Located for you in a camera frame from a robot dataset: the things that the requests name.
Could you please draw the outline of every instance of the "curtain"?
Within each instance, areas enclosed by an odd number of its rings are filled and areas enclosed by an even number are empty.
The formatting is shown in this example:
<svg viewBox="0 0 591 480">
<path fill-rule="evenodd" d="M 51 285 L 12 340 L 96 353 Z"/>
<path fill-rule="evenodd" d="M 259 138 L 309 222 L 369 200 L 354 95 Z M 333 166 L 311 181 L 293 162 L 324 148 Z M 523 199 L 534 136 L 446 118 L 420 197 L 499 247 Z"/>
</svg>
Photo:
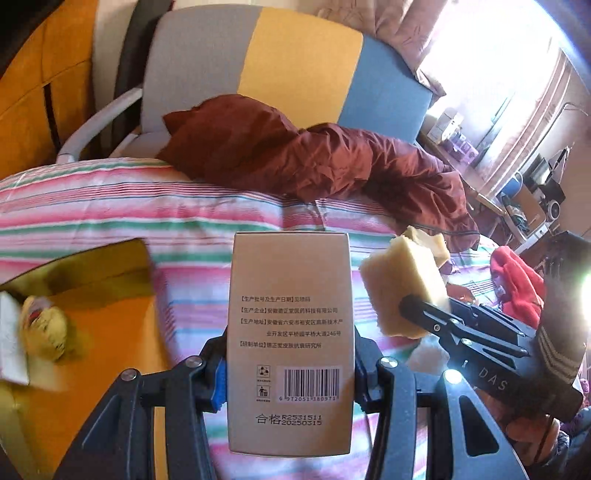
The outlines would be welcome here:
<svg viewBox="0 0 591 480">
<path fill-rule="evenodd" d="M 327 0 L 318 16 L 379 38 L 400 53 L 417 80 L 444 96 L 437 79 L 421 68 L 450 0 Z"/>
<path fill-rule="evenodd" d="M 533 153 L 564 102 L 571 74 L 570 62 L 561 50 L 558 51 L 550 81 L 534 104 L 528 106 L 518 101 L 510 106 L 517 114 L 516 121 L 503 128 L 477 167 L 485 180 L 480 193 L 497 194 Z"/>
</svg>

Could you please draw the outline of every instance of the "red clothing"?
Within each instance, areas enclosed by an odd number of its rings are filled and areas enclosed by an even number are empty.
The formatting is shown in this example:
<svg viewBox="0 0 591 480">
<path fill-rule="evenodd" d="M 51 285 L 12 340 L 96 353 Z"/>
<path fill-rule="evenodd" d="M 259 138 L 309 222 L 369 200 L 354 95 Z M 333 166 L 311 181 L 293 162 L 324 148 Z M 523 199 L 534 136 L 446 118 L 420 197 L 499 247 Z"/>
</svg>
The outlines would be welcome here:
<svg viewBox="0 0 591 480">
<path fill-rule="evenodd" d="M 451 252 L 478 244 L 458 172 L 425 151 L 365 130 L 297 129 L 279 110 L 222 95 L 164 116 L 172 135 L 158 158 L 191 179 L 303 202 L 364 192 L 401 222 L 441 232 Z"/>
<path fill-rule="evenodd" d="M 544 279 L 509 247 L 492 253 L 491 274 L 501 291 L 503 313 L 538 328 L 546 295 Z"/>
</svg>

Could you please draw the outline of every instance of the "striped blanket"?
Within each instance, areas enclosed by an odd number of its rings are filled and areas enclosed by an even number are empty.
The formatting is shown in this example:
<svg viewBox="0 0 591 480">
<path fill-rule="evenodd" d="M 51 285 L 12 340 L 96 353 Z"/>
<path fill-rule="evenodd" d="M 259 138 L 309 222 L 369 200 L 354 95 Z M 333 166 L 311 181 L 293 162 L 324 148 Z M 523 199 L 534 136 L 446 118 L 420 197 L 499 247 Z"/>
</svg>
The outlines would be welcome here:
<svg viewBox="0 0 591 480">
<path fill-rule="evenodd" d="M 372 251 L 386 248 L 394 221 L 359 196 L 312 204 L 190 182 L 166 163 L 112 158 L 35 168 L 0 181 L 0 283 L 49 260 L 129 238 L 145 239 L 156 264 L 163 336 L 174 362 L 198 353 L 222 333 L 228 313 L 232 242 L 237 231 L 347 232 L 355 323 L 384 353 L 405 358 L 415 342 L 382 337 L 358 272 Z M 496 245 L 452 255 L 450 281 L 497 304 L 489 261 Z M 222 479 L 364 478 L 376 416 L 355 410 L 349 455 L 267 459 L 228 451 L 225 411 L 206 418 L 212 458 Z M 417 442 L 415 478 L 425 474 L 426 431 Z"/>
</svg>

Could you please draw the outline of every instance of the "blue container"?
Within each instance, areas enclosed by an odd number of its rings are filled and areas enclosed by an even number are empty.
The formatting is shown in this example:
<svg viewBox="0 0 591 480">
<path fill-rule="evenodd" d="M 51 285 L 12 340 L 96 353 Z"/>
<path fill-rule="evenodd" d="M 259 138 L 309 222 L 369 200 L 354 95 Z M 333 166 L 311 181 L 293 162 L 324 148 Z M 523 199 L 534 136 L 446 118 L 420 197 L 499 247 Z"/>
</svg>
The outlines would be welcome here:
<svg viewBox="0 0 591 480">
<path fill-rule="evenodd" d="M 501 193 L 507 195 L 512 199 L 521 190 L 523 186 L 523 176 L 517 172 L 515 176 L 511 177 L 507 184 L 501 189 Z"/>
</svg>

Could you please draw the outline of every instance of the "blue cushion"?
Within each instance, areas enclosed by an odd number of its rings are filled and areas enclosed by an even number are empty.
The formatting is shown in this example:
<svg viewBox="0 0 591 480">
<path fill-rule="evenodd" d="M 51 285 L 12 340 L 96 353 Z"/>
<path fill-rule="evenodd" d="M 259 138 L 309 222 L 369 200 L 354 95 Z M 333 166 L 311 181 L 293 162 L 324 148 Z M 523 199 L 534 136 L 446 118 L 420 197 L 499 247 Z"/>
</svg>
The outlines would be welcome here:
<svg viewBox="0 0 591 480">
<path fill-rule="evenodd" d="M 367 35 L 338 124 L 413 143 L 431 102 L 402 57 Z"/>
</svg>

